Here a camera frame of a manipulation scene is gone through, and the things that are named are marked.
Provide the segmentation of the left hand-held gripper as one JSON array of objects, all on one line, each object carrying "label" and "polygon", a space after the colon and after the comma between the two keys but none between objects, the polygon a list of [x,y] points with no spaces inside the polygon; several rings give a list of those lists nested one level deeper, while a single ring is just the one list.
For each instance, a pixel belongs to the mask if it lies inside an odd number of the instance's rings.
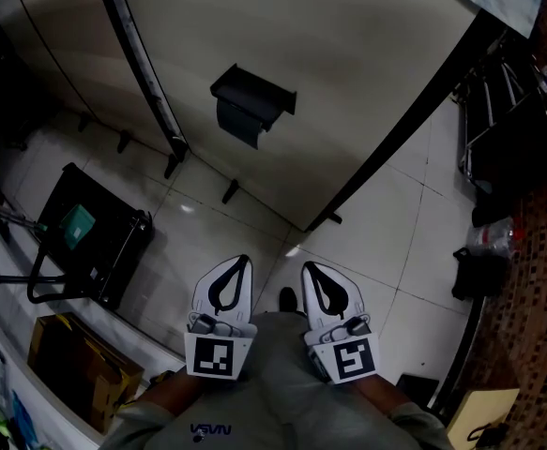
[{"label": "left hand-held gripper", "polygon": [[[189,315],[188,331],[184,334],[187,372],[235,381],[258,332],[257,326],[249,322],[251,259],[242,254],[212,268],[196,284],[191,308],[195,312]],[[235,322],[213,317],[228,317]]]}]

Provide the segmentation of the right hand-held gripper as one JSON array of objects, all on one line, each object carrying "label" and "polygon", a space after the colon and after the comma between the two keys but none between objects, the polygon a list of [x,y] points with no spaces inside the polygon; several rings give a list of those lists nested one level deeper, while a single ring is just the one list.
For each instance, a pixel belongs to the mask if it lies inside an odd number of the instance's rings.
[{"label": "right hand-held gripper", "polygon": [[378,336],[369,326],[370,315],[361,314],[365,306],[357,284],[335,268],[312,261],[304,263],[301,283],[311,329],[303,339],[323,381],[343,384],[375,375]]}]

